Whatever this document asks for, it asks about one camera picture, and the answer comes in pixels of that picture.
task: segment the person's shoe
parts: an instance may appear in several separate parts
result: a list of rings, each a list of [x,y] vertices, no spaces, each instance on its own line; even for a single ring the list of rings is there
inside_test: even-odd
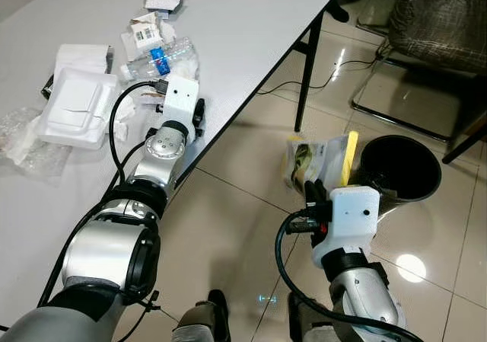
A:
[[[338,22],[348,22],[350,19],[349,13],[340,7],[336,0],[331,0],[325,7],[325,11],[330,13],[333,19],[337,20]]]

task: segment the black trash can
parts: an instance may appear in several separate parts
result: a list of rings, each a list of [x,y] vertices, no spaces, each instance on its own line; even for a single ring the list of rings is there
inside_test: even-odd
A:
[[[379,191],[382,219],[399,205],[430,197],[440,182],[440,164],[428,148],[405,136],[388,135],[365,146],[349,183]]]

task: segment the blue bottle label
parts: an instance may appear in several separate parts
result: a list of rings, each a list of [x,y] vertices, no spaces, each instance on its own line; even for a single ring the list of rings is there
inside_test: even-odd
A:
[[[169,64],[167,64],[166,57],[164,56],[164,51],[161,47],[158,47],[157,49],[152,49],[151,55],[160,75],[166,75],[170,72]]]

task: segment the clear plastic bag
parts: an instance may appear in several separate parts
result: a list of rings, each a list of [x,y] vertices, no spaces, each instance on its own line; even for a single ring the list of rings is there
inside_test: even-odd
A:
[[[59,177],[72,147],[43,142],[35,134],[41,111],[20,108],[0,119],[0,159],[8,159],[26,174]]]

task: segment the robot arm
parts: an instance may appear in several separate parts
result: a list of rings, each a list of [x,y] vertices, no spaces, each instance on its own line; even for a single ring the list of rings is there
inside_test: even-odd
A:
[[[63,290],[15,323],[2,342],[108,342],[124,308],[150,293],[161,246],[158,224],[197,134],[198,90],[195,81],[170,78],[163,123],[145,142],[143,159],[69,244]]]
[[[286,232],[313,232],[312,259],[330,282],[333,312],[322,305],[311,308],[310,303],[317,304],[304,298],[284,268],[279,267],[291,289],[288,308],[292,340],[329,340],[331,334],[331,340],[343,342],[394,342],[399,332],[401,340],[419,341],[403,329],[407,327],[406,317],[387,288],[389,282],[384,269],[380,263],[367,261],[377,231],[379,193],[370,187],[342,187],[333,190],[328,200],[319,180],[315,184],[307,182],[305,187],[307,209],[301,211],[308,220],[288,221]],[[276,241],[276,258],[280,254],[279,242]],[[337,315],[379,323],[373,323],[375,327],[367,326],[362,324],[364,320],[354,323],[350,318],[343,322],[344,318],[336,319]],[[390,328],[384,329],[380,322],[388,323]]]

